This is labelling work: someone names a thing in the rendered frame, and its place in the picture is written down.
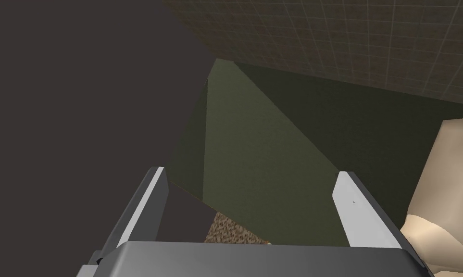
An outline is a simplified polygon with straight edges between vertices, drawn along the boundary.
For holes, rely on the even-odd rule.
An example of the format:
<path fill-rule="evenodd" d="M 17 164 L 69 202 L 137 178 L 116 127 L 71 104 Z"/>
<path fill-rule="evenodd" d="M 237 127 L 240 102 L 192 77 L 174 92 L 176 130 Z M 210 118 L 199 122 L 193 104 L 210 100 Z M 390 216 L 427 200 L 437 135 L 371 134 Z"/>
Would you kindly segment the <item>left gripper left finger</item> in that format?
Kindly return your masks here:
<path fill-rule="evenodd" d="M 128 241 L 155 241 L 168 195 L 165 167 L 151 167 L 116 222 L 102 250 L 113 251 Z"/>

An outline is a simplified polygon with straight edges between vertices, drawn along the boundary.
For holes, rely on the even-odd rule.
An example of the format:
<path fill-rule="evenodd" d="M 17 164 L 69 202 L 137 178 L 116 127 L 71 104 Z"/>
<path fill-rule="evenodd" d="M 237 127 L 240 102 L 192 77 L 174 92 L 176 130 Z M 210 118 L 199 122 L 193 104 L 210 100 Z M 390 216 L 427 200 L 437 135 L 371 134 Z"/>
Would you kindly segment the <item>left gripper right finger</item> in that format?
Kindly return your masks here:
<path fill-rule="evenodd" d="M 339 172 L 332 198 L 350 246 L 413 249 L 354 172 Z"/>

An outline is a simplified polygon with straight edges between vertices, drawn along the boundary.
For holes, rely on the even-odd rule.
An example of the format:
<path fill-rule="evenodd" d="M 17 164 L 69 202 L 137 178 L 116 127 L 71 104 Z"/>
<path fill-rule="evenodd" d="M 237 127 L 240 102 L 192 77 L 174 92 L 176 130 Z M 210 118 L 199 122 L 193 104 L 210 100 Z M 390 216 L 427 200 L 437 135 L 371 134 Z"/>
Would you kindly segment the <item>beige rounded fixture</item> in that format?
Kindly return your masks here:
<path fill-rule="evenodd" d="M 463 277 L 463 118 L 442 122 L 401 232 L 434 277 Z"/>

